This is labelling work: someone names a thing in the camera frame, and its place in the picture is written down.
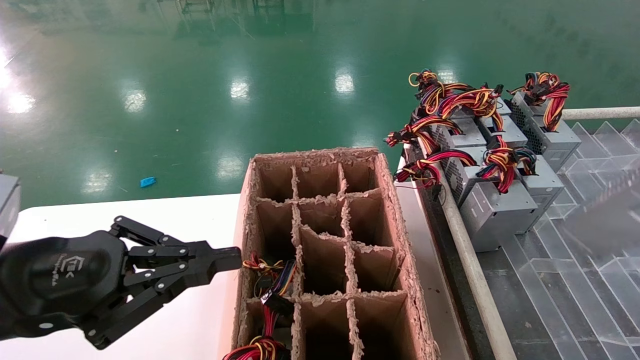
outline table surface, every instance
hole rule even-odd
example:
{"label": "table surface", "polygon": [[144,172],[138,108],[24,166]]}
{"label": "table surface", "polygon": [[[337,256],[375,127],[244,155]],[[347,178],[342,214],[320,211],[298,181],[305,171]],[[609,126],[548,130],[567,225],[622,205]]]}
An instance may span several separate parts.
{"label": "table surface", "polygon": [[[20,212],[8,242],[48,236],[84,236],[108,230],[124,215],[182,241],[207,240],[211,247],[233,245],[239,194],[45,206]],[[220,318],[225,311],[227,281],[237,272],[217,274],[210,285],[191,288],[153,314],[107,349],[96,351],[77,329],[35,339],[0,342],[3,359],[192,359],[217,354]]]}
{"label": "table surface", "polygon": [[[414,190],[398,188],[398,195],[413,243],[429,321],[438,324],[434,337],[442,359],[468,358],[424,210]],[[232,194],[31,208],[20,212],[8,241],[84,236],[109,229],[113,219],[123,215],[182,241],[207,240],[214,248],[229,247],[234,242],[239,199],[239,194]],[[217,359],[229,344],[230,329],[222,329],[222,324],[226,324],[223,318],[228,319],[234,311],[231,297],[235,293],[228,289],[236,273],[220,273],[210,285],[188,289],[103,351],[96,351],[80,330],[70,329],[43,338],[2,341],[1,357],[12,360],[45,357],[47,360],[69,357]]]}

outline cardboard box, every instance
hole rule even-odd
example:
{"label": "cardboard box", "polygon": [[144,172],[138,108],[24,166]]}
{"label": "cardboard box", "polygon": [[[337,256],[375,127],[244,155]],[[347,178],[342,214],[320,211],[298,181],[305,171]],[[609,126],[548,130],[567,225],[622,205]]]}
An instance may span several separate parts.
{"label": "cardboard box", "polygon": [[[257,155],[242,190],[243,259],[295,259],[291,359],[438,359],[411,245],[384,154],[331,149]],[[232,348],[260,335],[257,276],[237,279]]]}

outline computer power supply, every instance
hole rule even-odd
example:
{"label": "computer power supply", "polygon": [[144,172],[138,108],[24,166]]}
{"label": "computer power supply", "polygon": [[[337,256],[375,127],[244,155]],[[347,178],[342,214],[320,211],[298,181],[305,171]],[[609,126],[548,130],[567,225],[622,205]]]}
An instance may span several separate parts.
{"label": "computer power supply", "polygon": [[493,126],[493,120],[490,117],[476,118],[476,124],[480,133],[487,142],[487,148],[491,149],[498,144],[496,136],[502,136],[502,139],[510,148],[521,147],[527,145],[527,137],[524,136],[520,128],[511,120],[509,115],[502,116],[502,131],[496,131]]}
{"label": "computer power supply", "polygon": [[462,161],[457,158],[451,158],[443,164],[444,176],[449,182],[451,187],[451,193],[456,205],[460,207],[467,198],[467,195],[471,192],[474,185],[481,181],[498,181],[497,177],[491,177],[489,179],[482,179],[476,176],[477,172],[483,167],[483,156],[486,152],[486,147],[461,147],[458,150],[464,151],[476,161],[478,166],[466,167],[462,164]]}
{"label": "computer power supply", "polygon": [[522,164],[518,166],[518,178],[527,188],[536,205],[538,205],[538,209],[531,214],[529,220],[522,224],[517,233],[531,230],[533,225],[547,212],[547,209],[564,189],[562,180],[551,169],[542,155],[537,155],[536,175],[524,175],[520,171],[521,169],[523,169]]}
{"label": "computer power supply", "polygon": [[562,120],[556,131],[546,131],[543,121],[546,106],[547,103],[529,106],[524,100],[524,94],[517,92],[511,100],[512,119],[529,140],[529,148],[542,155],[554,172],[557,172],[580,146],[580,138]]}
{"label": "computer power supply", "polygon": [[537,210],[535,200],[521,181],[500,194],[493,183],[476,183],[460,207],[476,252],[496,250],[500,239],[511,239]]}
{"label": "computer power supply", "polygon": [[451,120],[460,127],[462,134],[454,135],[449,128],[442,125],[431,126],[431,136],[440,145],[442,150],[459,149],[462,147],[481,146],[486,147],[486,140],[473,118]]}

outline wire connector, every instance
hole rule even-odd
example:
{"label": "wire connector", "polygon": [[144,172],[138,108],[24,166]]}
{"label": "wire connector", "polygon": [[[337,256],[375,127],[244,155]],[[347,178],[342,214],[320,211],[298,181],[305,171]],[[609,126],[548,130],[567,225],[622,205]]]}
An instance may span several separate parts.
{"label": "wire connector", "polygon": [[272,290],[267,291],[267,293],[260,298],[260,301],[281,316],[290,317],[293,315],[293,303],[273,293]]}

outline colorful wires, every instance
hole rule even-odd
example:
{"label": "colorful wires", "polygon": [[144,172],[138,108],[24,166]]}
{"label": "colorful wires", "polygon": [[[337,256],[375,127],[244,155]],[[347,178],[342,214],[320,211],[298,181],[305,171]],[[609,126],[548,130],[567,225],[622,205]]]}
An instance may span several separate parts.
{"label": "colorful wires", "polygon": [[424,146],[427,154],[433,154],[438,150],[439,146],[428,133],[430,125],[442,125],[451,129],[455,135],[462,134],[462,130],[455,122],[451,120],[444,120],[438,116],[427,116],[416,120],[413,124],[405,125],[400,131],[392,131],[385,139],[385,142],[390,147],[393,147],[400,142],[417,145],[415,141],[419,138],[422,141],[422,145]]}
{"label": "colorful wires", "polygon": [[[288,260],[284,265],[282,260],[276,262],[274,265],[268,265],[266,261],[258,258],[255,252],[251,254],[251,260],[243,262],[243,266],[260,273],[261,277],[266,275],[272,276],[274,281],[266,293],[278,296],[287,293],[289,285],[293,280],[293,275],[296,272],[295,260]],[[262,335],[252,339],[249,345],[231,351],[223,360],[275,360],[284,358],[282,357],[282,353],[288,352],[289,350],[283,343],[273,339],[273,331],[280,314],[264,303],[262,305],[262,311],[264,313]]]}
{"label": "colorful wires", "polygon": [[503,131],[503,120],[497,111],[497,98],[501,93],[502,85],[491,89],[484,84],[480,89],[445,98],[440,103],[439,114],[443,119],[448,119],[458,107],[466,106],[473,110],[475,116],[492,118],[495,131]]}
{"label": "colorful wires", "polygon": [[571,86],[561,82],[557,75],[549,72],[528,72],[525,74],[525,85],[509,93],[514,95],[523,91],[529,105],[539,106],[548,100],[543,121],[547,131],[555,131],[560,123],[564,102],[569,96]]}
{"label": "colorful wires", "polygon": [[256,336],[249,345],[233,350],[223,360],[275,360],[281,351],[288,351],[283,343],[271,336]]}
{"label": "colorful wires", "polygon": [[484,164],[486,166],[478,171],[476,176],[483,179],[498,176],[498,192],[507,193],[515,178],[517,162],[511,157],[513,150],[507,147],[502,136],[497,136],[497,138],[499,146],[496,149],[487,150],[484,154]]}
{"label": "colorful wires", "polygon": [[474,88],[463,83],[443,84],[438,80],[438,76],[429,69],[422,72],[414,72],[409,75],[409,84],[418,88],[416,98],[420,101],[420,105],[424,107],[427,115],[433,115],[438,111],[440,101],[447,96],[452,96],[456,91],[465,92]]}
{"label": "colorful wires", "polygon": [[509,187],[513,184],[516,175],[516,167],[520,162],[523,163],[524,172],[526,175],[534,175],[536,170],[536,155],[531,150],[525,147],[517,147],[511,149],[502,139],[502,136],[497,136],[498,147],[496,149],[487,150],[484,154],[483,167],[476,176],[483,179],[490,179],[497,176],[498,180],[498,192],[507,193]]}
{"label": "colorful wires", "polygon": [[394,174],[394,180],[400,183],[409,180],[409,178],[423,180],[425,181],[425,187],[440,184],[440,172],[434,164],[447,158],[459,158],[465,166],[477,165],[473,157],[464,151],[440,151],[428,156],[426,159],[420,159],[405,165]]}

